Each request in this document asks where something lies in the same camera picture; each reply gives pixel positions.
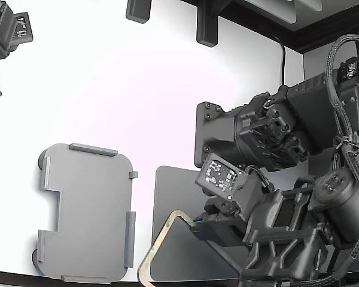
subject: white surface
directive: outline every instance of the white surface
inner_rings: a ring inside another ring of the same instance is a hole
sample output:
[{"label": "white surface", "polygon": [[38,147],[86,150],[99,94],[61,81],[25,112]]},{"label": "white surface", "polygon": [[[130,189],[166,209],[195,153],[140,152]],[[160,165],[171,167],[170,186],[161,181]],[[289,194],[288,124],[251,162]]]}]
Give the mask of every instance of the white surface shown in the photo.
[{"label": "white surface", "polygon": [[[35,40],[0,61],[0,271],[37,275],[37,231],[54,230],[56,198],[39,190],[44,149],[76,142],[128,156],[139,171],[137,268],[151,243],[156,169],[194,169],[196,105],[228,110],[278,89],[277,43],[221,19],[208,48],[195,41],[195,7],[153,0],[141,25],[126,20],[126,2],[8,1],[29,12]],[[287,84],[303,81],[302,55],[288,50],[286,67]]]}]

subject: black cable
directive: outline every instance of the black cable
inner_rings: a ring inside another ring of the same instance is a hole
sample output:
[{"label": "black cable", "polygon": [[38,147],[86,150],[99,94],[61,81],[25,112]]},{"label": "black cable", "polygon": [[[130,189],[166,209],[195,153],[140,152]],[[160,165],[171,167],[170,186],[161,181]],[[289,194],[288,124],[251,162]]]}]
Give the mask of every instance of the black cable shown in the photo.
[{"label": "black cable", "polygon": [[286,65],[286,48],[285,45],[281,42],[281,40],[279,40],[279,38],[277,36],[273,36],[274,39],[276,39],[276,41],[281,45],[282,50],[283,50],[283,54],[282,54],[282,69],[281,69],[281,85],[283,86],[285,84],[285,65]]},{"label": "black cable", "polygon": [[[350,141],[354,141],[355,143],[358,143],[358,136],[353,133],[351,122],[343,109],[342,103],[339,100],[339,97],[337,95],[337,91],[335,89],[335,83],[333,78],[333,63],[335,55],[338,51],[338,49],[346,42],[350,41],[356,41],[359,42],[359,36],[358,35],[345,35],[340,37],[334,44],[333,47],[330,50],[330,53],[328,54],[328,61],[327,61],[327,69],[326,69],[326,77],[327,77],[327,89],[328,94],[330,98],[330,102],[335,109],[337,116],[335,117],[335,120],[337,122],[338,126],[338,134],[344,133],[345,136],[349,137]],[[343,146],[340,150],[343,154],[343,157],[345,159],[346,164],[349,166],[352,174],[356,178],[357,182],[359,183],[359,164],[357,162],[357,159],[353,153],[353,150],[349,146]],[[351,253],[347,260],[340,266],[339,270],[334,272],[331,276],[318,279],[318,280],[311,280],[311,281],[304,281],[304,282],[291,282],[290,287],[324,287],[332,285],[334,282],[339,281],[341,278],[343,278],[349,267],[351,266],[352,262],[357,260],[359,257],[359,238],[355,244],[355,246],[352,248]]]}]

